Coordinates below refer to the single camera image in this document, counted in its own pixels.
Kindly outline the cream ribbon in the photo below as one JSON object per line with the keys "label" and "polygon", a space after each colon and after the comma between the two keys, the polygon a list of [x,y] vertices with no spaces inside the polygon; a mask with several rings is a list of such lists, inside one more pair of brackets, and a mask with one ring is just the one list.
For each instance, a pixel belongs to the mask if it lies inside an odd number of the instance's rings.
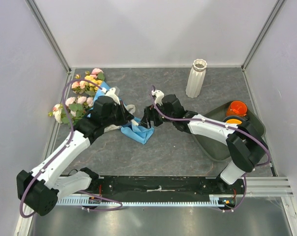
{"label": "cream ribbon", "polygon": [[[133,104],[127,105],[126,110],[132,115],[136,111],[135,105],[133,105]],[[121,127],[122,126],[117,126],[117,125],[112,124],[112,125],[106,127],[104,129],[104,132],[106,133],[106,132],[109,132],[109,131],[112,131],[112,130],[120,129]]]}

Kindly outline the artificial flower bouquet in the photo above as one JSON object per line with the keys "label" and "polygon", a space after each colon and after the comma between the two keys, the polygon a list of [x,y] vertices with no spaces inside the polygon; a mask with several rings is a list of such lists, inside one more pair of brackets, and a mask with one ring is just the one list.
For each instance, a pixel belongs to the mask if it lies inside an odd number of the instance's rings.
{"label": "artificial flower bouquet", "polygon": [[99,68],[92,71],[86,71],[84,80],[82,81],[79,74],[75,75],[76,82],[71,84],[71,91],[75,96],[70,96],[65,100],[65,104],[58,103],[48,113],[49,117],[53,117],[59,124],[73,124],[87,113],[93,106],[94,97],[100,86],[104,84],[105,75]]}

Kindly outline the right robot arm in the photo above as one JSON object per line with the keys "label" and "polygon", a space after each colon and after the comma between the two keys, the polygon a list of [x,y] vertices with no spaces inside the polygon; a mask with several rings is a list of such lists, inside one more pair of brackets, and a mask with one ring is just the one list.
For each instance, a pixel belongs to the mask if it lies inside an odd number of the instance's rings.
{"label": "right robot arm", "polygon": [[172,123],[181,132],[201,135],[227,146],[231,161],[219,174],[216,188],[228,193],[234,183],[245,174],[262,166],[261,159],[270,157],[270,151],[263,138],[247,121],[229,124],[207,118],[199,113],[185,110],[174,94],[164,95],[160,90],[150,92],[152,105],[144,109],[140,124],[146,128]]}

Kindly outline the blue wrapping paper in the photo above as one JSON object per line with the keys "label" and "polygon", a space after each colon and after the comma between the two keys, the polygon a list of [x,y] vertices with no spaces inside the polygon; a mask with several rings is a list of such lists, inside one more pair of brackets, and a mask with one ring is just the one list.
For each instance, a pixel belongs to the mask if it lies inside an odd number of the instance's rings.
{"label": "blue wrapping paper", "polygon": [[[101,82],[100,83],[101,88],[106,88],[110,89],[111,87],[106,83],[106,82]],[[93,103],[100,97],[105,95],[101,89],[98,89],[94,98],[93,98]],[[146,144],[147,141],[151,138],[151,136],[154,133],[154,128],[145,128],[141,125],[139,126],[133,126],[130,123],[123,125],[119,129],[125,136],[141,143],[141,144]]]}

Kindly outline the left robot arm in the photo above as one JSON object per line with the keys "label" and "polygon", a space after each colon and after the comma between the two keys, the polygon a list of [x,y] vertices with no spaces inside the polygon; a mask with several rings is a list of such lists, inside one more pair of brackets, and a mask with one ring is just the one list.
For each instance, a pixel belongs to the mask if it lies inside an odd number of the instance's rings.
{"label": "left robot arm", "polygon": [[100,96],[93,108],[74,125],[65,141],[45,161],[30,172],[20,171],[16,177],[21,201],[20,215],[27,217],[23,205],[45,216],[63,197],[81,190],[95,193],[99,188],[99,176],[88,168],[65,179],[59,177],[81,152],[104,134],[106,128],[130,123],[135,118],[133,109],[132,105],[125,105],[119,99]]}

